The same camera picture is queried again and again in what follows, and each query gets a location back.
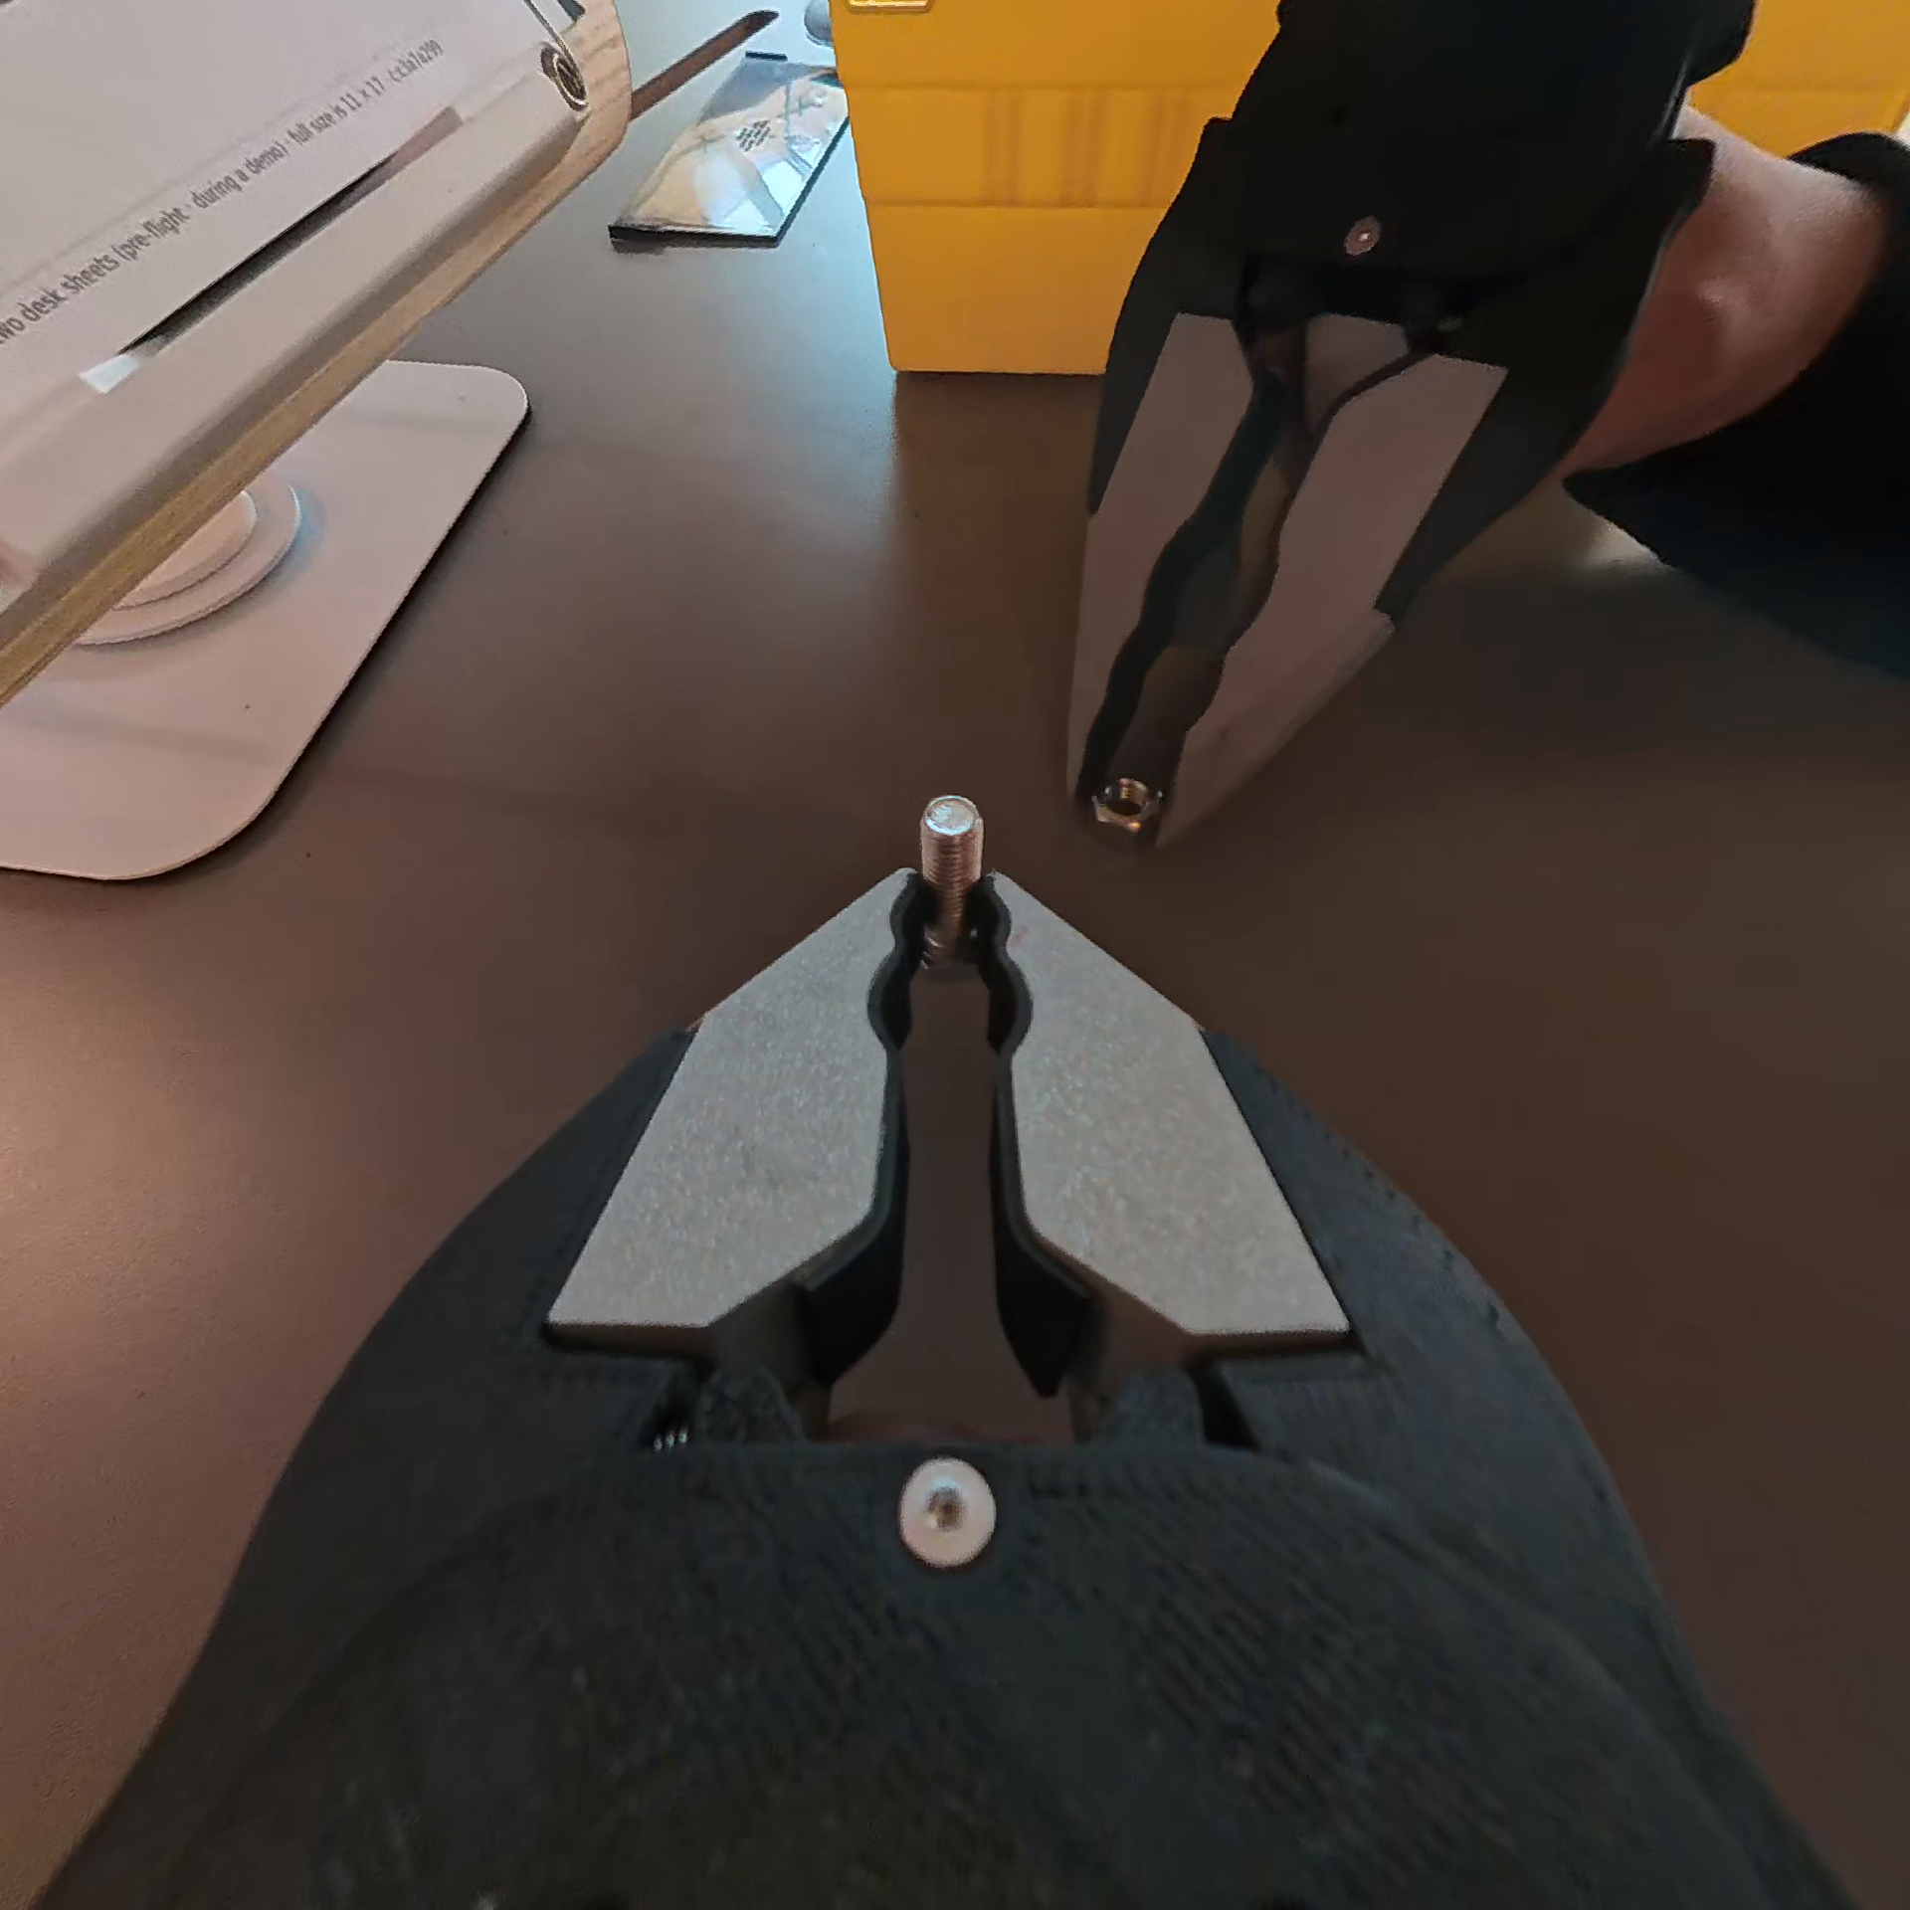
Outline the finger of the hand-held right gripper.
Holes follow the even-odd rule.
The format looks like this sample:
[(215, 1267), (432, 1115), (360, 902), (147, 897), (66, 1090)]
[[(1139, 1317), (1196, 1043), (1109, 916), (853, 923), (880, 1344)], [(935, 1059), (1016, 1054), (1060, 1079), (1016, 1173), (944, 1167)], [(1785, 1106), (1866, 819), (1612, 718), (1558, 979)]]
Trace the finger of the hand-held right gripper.
[(1171, 806), (1187, 736), (1267, 602), (1293, 418), (1230, 321), (1168, 325), (1089, 515), (1067, 731), (1081, 811)]
[(1370, 318), (1311, 318), (1274, 366), (1295, 417), (1202, 536), (1164, 688), (1146, 689), (1159, 847), (1238, 797), (1391, 637), (1380, 593), (1507, 381)]

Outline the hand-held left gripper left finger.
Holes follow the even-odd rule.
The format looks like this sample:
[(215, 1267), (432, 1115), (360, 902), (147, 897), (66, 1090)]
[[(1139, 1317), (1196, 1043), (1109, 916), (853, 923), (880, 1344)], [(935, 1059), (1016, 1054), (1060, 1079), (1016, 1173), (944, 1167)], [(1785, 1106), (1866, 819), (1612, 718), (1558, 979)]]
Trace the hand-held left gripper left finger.
[(562, 1346), (830, 1388), (901, 1295), (901, 1043), (919, 879), (895, 871), (687, 1039), (546, 1329)]

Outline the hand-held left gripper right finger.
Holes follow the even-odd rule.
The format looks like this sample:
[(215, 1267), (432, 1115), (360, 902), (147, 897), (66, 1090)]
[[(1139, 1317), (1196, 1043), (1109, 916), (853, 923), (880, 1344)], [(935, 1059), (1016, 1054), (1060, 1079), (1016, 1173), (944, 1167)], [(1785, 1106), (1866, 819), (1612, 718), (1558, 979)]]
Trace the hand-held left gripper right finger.
[(1352, 1325), (1194, 1017), (1006, 876), (976, 893), (993, 1297), (1043, 1399), (1348, 1346)]

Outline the yellow plastic bin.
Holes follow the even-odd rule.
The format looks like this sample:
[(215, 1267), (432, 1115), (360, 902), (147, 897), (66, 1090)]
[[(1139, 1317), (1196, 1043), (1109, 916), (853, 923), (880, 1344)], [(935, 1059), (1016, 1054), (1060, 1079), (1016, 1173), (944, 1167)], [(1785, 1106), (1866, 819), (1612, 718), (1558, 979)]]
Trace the yellow plastic bin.
[[(1905, 4), (1753, 8), (1675, 138), (1685, 112), (1777, 157), (1898, 135)], [(1139, 257), (1278, 10), (831, 4), (892, 364), (1103, 373)]]

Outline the silver bolt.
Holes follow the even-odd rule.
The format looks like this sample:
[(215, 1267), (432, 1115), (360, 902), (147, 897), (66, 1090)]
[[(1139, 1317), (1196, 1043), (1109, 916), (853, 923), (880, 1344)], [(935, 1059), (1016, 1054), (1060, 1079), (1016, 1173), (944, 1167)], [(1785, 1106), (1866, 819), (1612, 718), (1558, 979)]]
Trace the silver bolt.
[(929, 897), (922, 963), (953, 964), (969, 944), (969, 908), (985, 876), (986, 826), (966, 797), (935, 797), (921, 811), (919, 868)]

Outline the person's right hand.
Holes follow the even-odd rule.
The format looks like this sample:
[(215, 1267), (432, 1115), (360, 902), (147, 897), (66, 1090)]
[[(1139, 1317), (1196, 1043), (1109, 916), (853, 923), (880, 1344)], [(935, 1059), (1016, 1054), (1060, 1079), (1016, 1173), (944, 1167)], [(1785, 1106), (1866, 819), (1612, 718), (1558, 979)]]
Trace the person's right hand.
[(1877, 276), (1894, 217), (1868, 185), (1780, 159), (1697, 112), (1702, 203), (1662, 255), (1615, 389), (1559, 477), (1627, 467), (1756, 415), (1831, 346)]

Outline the black patterned card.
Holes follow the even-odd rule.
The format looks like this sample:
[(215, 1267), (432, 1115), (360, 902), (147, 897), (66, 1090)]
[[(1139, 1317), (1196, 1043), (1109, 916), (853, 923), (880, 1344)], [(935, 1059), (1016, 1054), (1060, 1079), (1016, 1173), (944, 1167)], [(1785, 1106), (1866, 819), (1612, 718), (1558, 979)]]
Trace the black patterned card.
[(776, 246), (846, 130), (834, 67), (744, 54), (612, 218), (609, 241)]

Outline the printed instruction sheet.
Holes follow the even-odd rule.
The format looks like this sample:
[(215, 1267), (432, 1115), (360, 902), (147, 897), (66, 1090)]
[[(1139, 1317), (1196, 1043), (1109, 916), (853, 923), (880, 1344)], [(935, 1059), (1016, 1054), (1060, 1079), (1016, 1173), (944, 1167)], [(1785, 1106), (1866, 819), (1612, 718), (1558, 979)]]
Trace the printed instruction sheet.
[(446, 109), (523, 77), (579, 4), (3, 8), (3, 400), (26, 412)]

